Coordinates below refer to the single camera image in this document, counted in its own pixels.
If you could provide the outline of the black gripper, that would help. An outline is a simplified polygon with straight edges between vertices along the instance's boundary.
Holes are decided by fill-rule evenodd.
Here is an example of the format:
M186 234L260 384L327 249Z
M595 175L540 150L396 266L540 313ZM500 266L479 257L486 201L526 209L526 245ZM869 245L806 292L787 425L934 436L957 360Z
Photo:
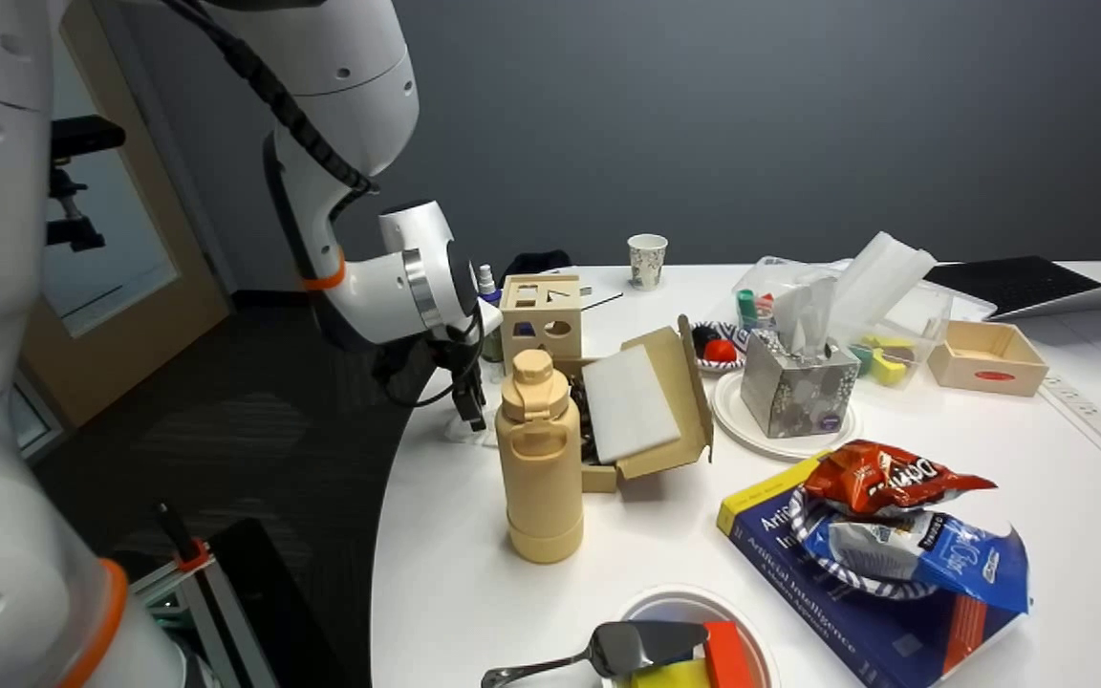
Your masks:
M479 370L479 338L444 328L382 346L369 379L395 406L453 403L470 431L486 431L486 389Z

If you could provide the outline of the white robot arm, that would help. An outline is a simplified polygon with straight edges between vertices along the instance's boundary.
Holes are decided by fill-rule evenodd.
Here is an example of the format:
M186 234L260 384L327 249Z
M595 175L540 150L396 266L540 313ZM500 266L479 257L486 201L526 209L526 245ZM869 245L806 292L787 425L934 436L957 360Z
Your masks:
M144 613L20 459L6 398L43 287L52 41L76 0L0 0L0 688L209 688L214 671ZM419 122L396 0L139 0L195 27L267 106L267 190L314 310L367 346L460 346L470 271L438 204L379 217L354 259L334 217L379 190Z

